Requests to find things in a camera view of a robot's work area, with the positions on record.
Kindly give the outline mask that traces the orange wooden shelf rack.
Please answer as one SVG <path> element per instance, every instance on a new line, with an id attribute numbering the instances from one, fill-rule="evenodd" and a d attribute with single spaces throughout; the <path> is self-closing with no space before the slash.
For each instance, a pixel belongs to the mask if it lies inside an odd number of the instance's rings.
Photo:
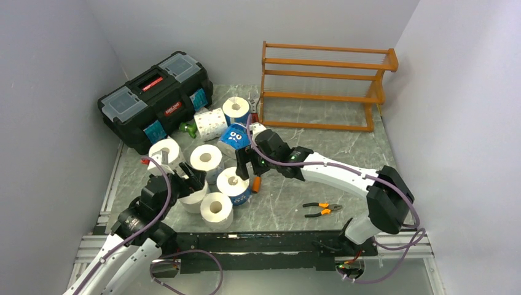
<path id="1" fill-rule="evenodd" d="M 270 127 L 372 132 L 373 109 L 386 101 L 385 73 L 399 68 L 396 51 L 264 41 L 258 118 Z M 290 122 L 267 118 L 268 99 L 360 104 L 365 124 Z"/>

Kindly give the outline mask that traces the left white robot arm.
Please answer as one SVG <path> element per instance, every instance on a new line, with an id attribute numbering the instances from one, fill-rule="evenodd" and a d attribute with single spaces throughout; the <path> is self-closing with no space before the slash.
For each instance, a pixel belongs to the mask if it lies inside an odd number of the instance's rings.
<path id="1" fill-rule="evenodd" d="M 119 294 L 153 260 L 178 249 L 177 232 L 163 223 L 179 199 L 202 191 L 206 172 L 181 163 L 186 174 L 160 168 L 121 212 L 93 261 L 66 294 Z"/>

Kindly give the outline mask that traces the blue paper roll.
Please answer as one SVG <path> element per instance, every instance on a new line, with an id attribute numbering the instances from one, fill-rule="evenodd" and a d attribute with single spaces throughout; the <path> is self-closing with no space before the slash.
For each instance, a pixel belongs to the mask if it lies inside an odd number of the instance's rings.
<path id="1" fill-rule="evenodd" d="M 249 178 L 243 180 L 236 174 L 237 167 L 224 169 L 217 177 L 216 185 L 220 192 L 228 196 L 234 206 L 246 203 L 250 196 Z"/>

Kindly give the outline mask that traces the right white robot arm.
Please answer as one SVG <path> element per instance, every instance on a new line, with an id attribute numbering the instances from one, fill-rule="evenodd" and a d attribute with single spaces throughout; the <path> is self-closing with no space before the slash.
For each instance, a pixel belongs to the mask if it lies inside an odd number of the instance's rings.
<path id="1" fill-rule="evenodd" d="M 346 255 L 355 254 L 381 232 L 398 234 L 412 212 L 413 194 L 398 171 L 387 165 L 368 169 L 334 161 L 306 147 L 289 147 L 271 129 L 260 132 L 235 155 L 236 174 L 243 180 L 249 177 L 250 163 L 257 176 L 276 170 L 286 178 L 326 184 L 365 200 L 368 212 L 342 228 L 339 248 Z"/>

